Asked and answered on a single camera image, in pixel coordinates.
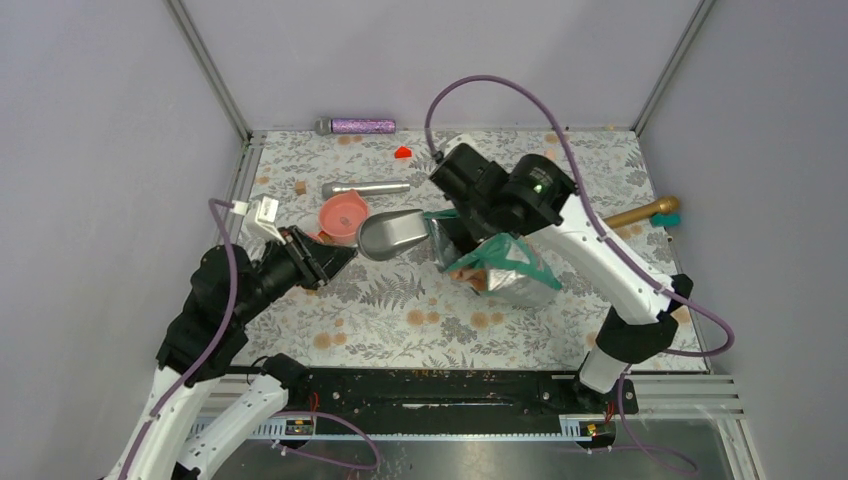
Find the silver metal scoop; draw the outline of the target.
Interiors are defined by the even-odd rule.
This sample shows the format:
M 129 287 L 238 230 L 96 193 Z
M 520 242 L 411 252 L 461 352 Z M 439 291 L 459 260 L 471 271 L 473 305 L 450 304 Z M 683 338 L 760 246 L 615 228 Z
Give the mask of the silver metal scoop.
M 416 247 L 428 237 L 424 212 L 410 209 L 369 216 L 358 228 L 356 243 L 365 258 L 384 262 Z

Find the green pet food bag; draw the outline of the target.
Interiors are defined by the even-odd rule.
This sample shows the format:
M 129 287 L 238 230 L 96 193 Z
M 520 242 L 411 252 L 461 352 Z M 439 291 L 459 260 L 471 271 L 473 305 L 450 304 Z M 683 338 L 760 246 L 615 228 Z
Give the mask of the green pet food bag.
M 548 263 L 526 240 L 508 233 L 475 240 L 454 210 L 426 212 L 424 218 L 437 270 L 477 294 L 537 308 L 562 290 Z

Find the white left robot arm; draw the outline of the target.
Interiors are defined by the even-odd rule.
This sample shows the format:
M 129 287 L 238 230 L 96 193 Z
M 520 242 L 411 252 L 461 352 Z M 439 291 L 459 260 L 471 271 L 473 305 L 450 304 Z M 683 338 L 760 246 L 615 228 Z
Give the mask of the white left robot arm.
M 265 419 L 309 401 L 304 366 L 284 354 L 266 363 L 254 387 L 198 436 L 201 407 L 246 345 L 246 326 L 294 287 L 326 285 L 357 255 L 296 227 L 278 231 L 262 256 L 231 242 L 208 250 L 192 274 L 182 311 L 156 355 L 153 385 L 111 479 L 209 479 Z

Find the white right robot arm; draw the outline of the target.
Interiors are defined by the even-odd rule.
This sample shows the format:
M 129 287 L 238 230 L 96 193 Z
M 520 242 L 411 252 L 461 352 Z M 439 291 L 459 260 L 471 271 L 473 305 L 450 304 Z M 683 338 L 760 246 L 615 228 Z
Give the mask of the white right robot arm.
M 430 179 L 475 241 L 527 237 L 561 256 L 610 301 L 573 386 L 583 410 L 601 410 L 629 365 L 671 345 L 677 330 L 672 314 L 690 295 L 691 280 L 654 270 L 628 245 L 611 247 L 616 233 L 592 223 L 576 183 L 553 161 L 527 154 L 506 170 L 459 136 L 437 153 Z

